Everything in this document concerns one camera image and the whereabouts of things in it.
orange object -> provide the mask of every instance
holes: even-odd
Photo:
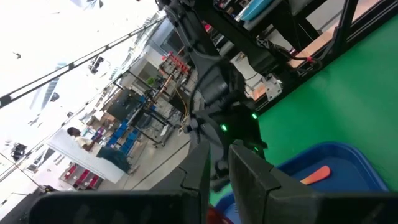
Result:
[[[300,182],[305,185],[310,185],[320,180],[323,180],[330,175],[330,168],[328,166],[323,166],[315,171],[313,174],[308,177],[302,179]]]

red object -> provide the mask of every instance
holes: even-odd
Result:
[[[97,181],[98,181],[99,179],[100,179],[100,177],[98,177],[97,175],[95,175],[95,176],[93,177],[93,180],[90,181],[90,184],[88,184],[88,186],[91,187],[91,188],[93,188],[94,185],[95,185],[95,183],[97,183]]]
[[[73,174],[73,172],[76,170],[76,164],[74,164],[73,166],[71,166],[71,168],[69,169],[68,173],[69,174],[65,174],[63,177],[65,178],[65,180],[69,179],[69,177]]]
[[[307,61],[310,63],[314,63],[314,60],[312,59],[312,57],[307,57]]]
[[[76,180],[75,185],[80,185],[83,182],[83,180],[88,176],[89,173],[90,173],[89,170],[85,170],[82,173],[82,175],[79,177],[79,179]]]
[[[206,24],[206,25],[205,25],[205,29],[206,29],[206,31],[209,31],[209,30],[211,29],[211,25]]]
[[[169,59],[176,65],[177,68],[181,68],[182,73],[188,73],[189,68],[183,63],[178,57],[174,56],[173,52],[169,52],[167,55]]]
[[[305,185],[310,185],[327,178],[329,175],[330,168],[328,166],[323,166],[300,182]]]
[[[217,211],[213,207],[207,208],[206,224],[234,224],[229,218],[225,217],[224,214]]]

robot workstation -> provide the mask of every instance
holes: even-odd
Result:
[[[189,119],[181,127],[190,135],[188,155],[150,190],[47,194],[32,207],[30,223],[232,223],[209,206],[210,192],[228,184],[241,223],[396,223],[395,192],[319,192],[277,169],[264,155],[268,145],[257,118],[397,12],[397,1],[379,1],[352,22],[357,4],[358,0],[345,0],[331,40],[311,56],[299,57],[267,39],[254,38],[213,1],[157,0],[197,68],[197,82],[187,99]],[[256,101],[247,97],[243,75],[219,53],[203,21],[242,51],[266,81],[276,80],[277,99],[266,94]],[[302,63],[292,66],[293,60]],[[121,108],[134,104],[127,118],[136,129],[144,114],[170,129],[179,128],[150,109],[168,85],[167,80],[162,83],[143,100],[125,92],[112,114],[127,117]],[[204,103],[197,109],[198,92]],[[167,138],[165,134],[160,141],[151,140],[158,145]]]

green led light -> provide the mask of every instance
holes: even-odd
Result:
[[[223,131],[227,131],[227,130],[228,130],[225,124],[222,124],[222,125],[221,125],[221,129],[222,129]]]

person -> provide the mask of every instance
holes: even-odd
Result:
[[[130,175],[138,169],[138,166],[131,167],[126,155],[124,155],[123,152],[115,150],[111,147],[100,146],[98,141],[100,140],[101,136],[98,136],[94,140],[89,140],[81,136],[79,129],[74,127],[68,128],[67,133],[70,136],[75,137],[75,141],[82,149],[88,151],[93,156],[112,162],[116,167],[123,170],[125,173]]]

